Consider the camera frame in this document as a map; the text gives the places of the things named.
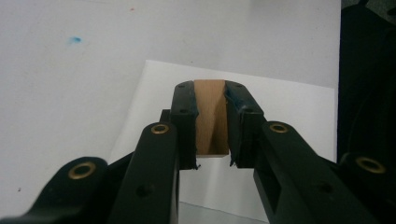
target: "black plastic part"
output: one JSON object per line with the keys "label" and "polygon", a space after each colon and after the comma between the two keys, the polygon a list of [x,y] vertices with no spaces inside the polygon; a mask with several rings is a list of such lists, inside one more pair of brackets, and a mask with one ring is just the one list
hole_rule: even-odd
{"label": "black plastic part", "polygon": [[160,122],[170,122],[171,119],[171,110],[163,109],[161,113]]}
{"label": "black plastic part", "polygon": [[142,132],[107,223],[177,223],[177,205],[177,129],[154,123]]}
{"label": "black plastic part", "polygon": [[270,223],[379,223],[291,126],[265,122],[260,139],[254,179]]}
{"label": "black plastic part", "polygon": [[198,109],[194,82],[187,81],[175,86],[170,121],[177,127],[180,170],[197,169],[195,145],[195,120]]}
{"label": "black plastic part", "polygon": [[108,178],[111,184],[118,190],[120,188],[121,182],[125,177],[126,170],[128,169],[129,162],[134,155],[133,152],[122,157],[121,159],[108,165]]}
{"label": "black plastic part", "polygon": [[[86,162],[91,162],[94,167],[83,165],[73,174],[87,174],[90,170],[92,173],[82,178],[71,178],[71,170]],[[112,192],[105,181],[106,169],[106,162],[99,158],[84,157],[70,161],[43,188],[24,216],[5,218],[0,223],[103,223],[112,204]]]}
{"label": "black plastic part", "polygon": [[232,81],[225,81],[225,85],[231,165],[253,168],[264,112],[245,86]]}
{"label": "black plastic part", "polygon": [[[366,165],[360,166],[358,159],[366,159]],[[370,168],[378,167],[370,160],[378,162],[384,168],[383,173],[371,172]],[[390,164],[380,160],[375,154],[347,153],[341,160],[339,174],[346,186],[381,223],[396,222],[396,173]]]}

